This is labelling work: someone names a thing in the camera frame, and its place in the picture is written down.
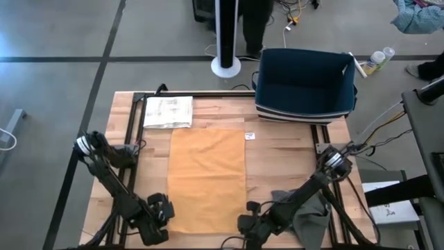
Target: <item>orange cloth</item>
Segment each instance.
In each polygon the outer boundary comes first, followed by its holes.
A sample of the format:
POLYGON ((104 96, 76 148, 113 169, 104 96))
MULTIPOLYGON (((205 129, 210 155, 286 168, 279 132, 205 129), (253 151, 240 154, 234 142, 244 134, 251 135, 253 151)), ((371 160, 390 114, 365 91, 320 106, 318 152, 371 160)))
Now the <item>orange cloth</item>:
POLYGON ((245 213, 243 130, 178 128, 171 137, 168 195, 176 216, 169 230, 238 233, 245 213))

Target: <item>black floor stripe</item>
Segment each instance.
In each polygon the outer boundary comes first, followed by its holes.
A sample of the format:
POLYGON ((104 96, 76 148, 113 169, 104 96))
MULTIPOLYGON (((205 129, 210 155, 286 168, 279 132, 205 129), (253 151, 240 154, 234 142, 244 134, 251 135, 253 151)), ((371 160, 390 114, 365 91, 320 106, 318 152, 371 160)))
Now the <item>black floor stripe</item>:
MULTIPOLYGON (((439 55, 396 55, 392 61, 435 60, 439 55)), ((238 56, 247 61, 249 56, 238 56)), ((359 61, 370 56, 358 55, 359 61)), ((60 56, 60 57, 0 57, 0 63, 192 63, 210 62, 211 56, 60 56)))
MULTIPOLYGON (((119 3, 119 7, 117 8, 116 15, 114 17, 114 21, 111 26, 110 35, 108 36, 108 41, 106 42, 102 58, 108 59, 111 54, 112 45, 114 44, 117 30, 119 29, 125 5, 126 5, 126 0, 121 0, 119 3)), ((102 60, 99 65, 99 68, 97 69, 96 77, 94 78, 91 91, 89 92, 89 97, 85 107, 85 112, 83 113, 83 117, 80 122, 80 127, 78 128, 77 137, 82 135, 83 131, 86 131, 88 129, 89 121, 91 120, 92 111, 94 108, 94 104, 96 102, 97 94, 99 93, 100 84, 103 75, 105 73, 105 68, 107 63, 108 62, 106 60, 102 60)), ((77 164, 78 164, 78 156, 74 153, 74 151, 72 151, 71 158, 69 159, 68 163, 68 168, 65 173, 65 179, 63 180, 62 188, 60 189, 54 213, 51 218, 51 223, 49 224, 49 229, 43 244, 43 250, 52 250, 54 248, 54 244, 56 243, 58 229, 60 227, 60 222, 62 221, 63 212, 65 211, 65 206, 67 204, 69 191, 72 186, 74 174, 76 173, 77 164)))

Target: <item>wooden table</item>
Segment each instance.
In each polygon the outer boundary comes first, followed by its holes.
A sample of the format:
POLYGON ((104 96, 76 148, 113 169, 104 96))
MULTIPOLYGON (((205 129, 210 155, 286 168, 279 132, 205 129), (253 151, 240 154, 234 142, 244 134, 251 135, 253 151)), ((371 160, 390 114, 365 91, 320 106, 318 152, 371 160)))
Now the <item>wooden table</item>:
MULTIPOLYGON (((133 92, 115 93, 105 133, 110 144, 123 144, 132 100, 133 92)), ((271 190, 297 188, 313 174, 316 155, 310 125, 261 120, 256 115, 255 100, 252 97, 199 97, 194 99, 193 105, 193 128, 241 128, 245 132, 255 133, 255 140, 246 141, 248 200, 269 201, 271 190)), ((344 118, 328 125, 328 131, 332 143, 346 143, 350 140, 344 118)), ((156 192, 167 193, 171 132, 171 129, 144 130, 143 139, 147 145, 139 157, 135 182, 135 193, 140 197, 147 197, 156 192)), ((318 134, 320 141, 323 142, 320 129, 318 134)), ((365 203, 356 162, 354 158, 350 159, 354 163, 350 178, 365 203)), ((344 181, 340 185, 345 210, 363 234, 374 242, 372 224, 359 205, 350 184, 344 181)), ((111 196, 95 179, 80 239, 81 244, 87 242, 92 237, 90 234, 94 234, 101 227, 110 214, 111 205, 111 196)), ((339 242, 343 242, 339 219, 334 212, 335 215, 338 239, 339 242)), ((220 247, 227 236, 230 235, 192 235, 170 231, 169 241, 146 247, 142 244, 140 236, 129 235, 126 248, 215 249, 220 247)), ((241 247, 241 241, 230 240, 225 246, 241 247)), ((325 234, 323 247, 331 247, 328 232, 325 234)), ((272 235, 264 248, 302 248, 302 246, 294 235, 284 232, 279 236, 272 235)))

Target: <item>blue fabric basket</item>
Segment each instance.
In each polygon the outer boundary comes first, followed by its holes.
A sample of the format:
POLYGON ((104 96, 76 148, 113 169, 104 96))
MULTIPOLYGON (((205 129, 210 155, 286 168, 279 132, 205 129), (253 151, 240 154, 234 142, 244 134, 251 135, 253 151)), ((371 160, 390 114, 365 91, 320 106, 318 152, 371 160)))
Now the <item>blue fabric basket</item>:
POLYGON ((263 119, 329 124, 355 108, 355 60, 348 54, 266 49, 256 73, 263 119))

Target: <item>concrete floor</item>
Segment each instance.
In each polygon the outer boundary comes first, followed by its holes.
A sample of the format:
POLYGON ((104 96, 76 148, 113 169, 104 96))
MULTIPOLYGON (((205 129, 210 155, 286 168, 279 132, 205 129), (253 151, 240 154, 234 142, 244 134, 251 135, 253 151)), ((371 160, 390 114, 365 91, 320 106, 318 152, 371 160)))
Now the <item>concrete floor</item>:
MULTIPOLYGON (((0 57, 101 56, 118 5, 119 0, 4 0, 0 57)), ((392 1, 323 1, 316 11, 311 6, 304 10, 299 25, 287 33, 287 46, 356 55, 370 55, 385 46, 401 55, 442 52, 443 32, 403 35, 390 25, 396 12, 392 1)), ((264 44, 282 47, 286 20, 280 6, 273 16, 264 44)), ((238 32, 237 53, 245 54, 241 26, 238 32)), ((111 55, 201 56, 214 43, 213 34, 193 20, 191 0, 128 0, 111 55)), ((426 84, 404 72, 409 63, 421 62, 392 61, 365 80, 357 74, 359 100, 348 118, 352 137, 398 101, 401 92, 426 84)), ((14 108, 28 113, 17 134, 17 148, 0 169, 0 249, 41 248, 98 67, 91 62, 0 63, 0 127, 14 108)), ((222 80, 208 62, 108 63, 89 130, 105 130, 115 91, 154 90, 161 83, 171 90, 229 90, 248 85, 257 67, 257 62, 243 62, 236 78, 222 80)), ((403 118, 381 130, 375 141, 408 127, 403 118)), ((405 169, 408 177, 425 173, 411 134, 378 150, 372 160, 388 169, 405 169)), ((361 160, 359 165, 375 167, 361 160)), ((92 177, 79 165, 57 248, 76 246, 91 186, 92 177)), ((383 231, 387 246, 405 248, 411 242, 408 232, 383 231)))

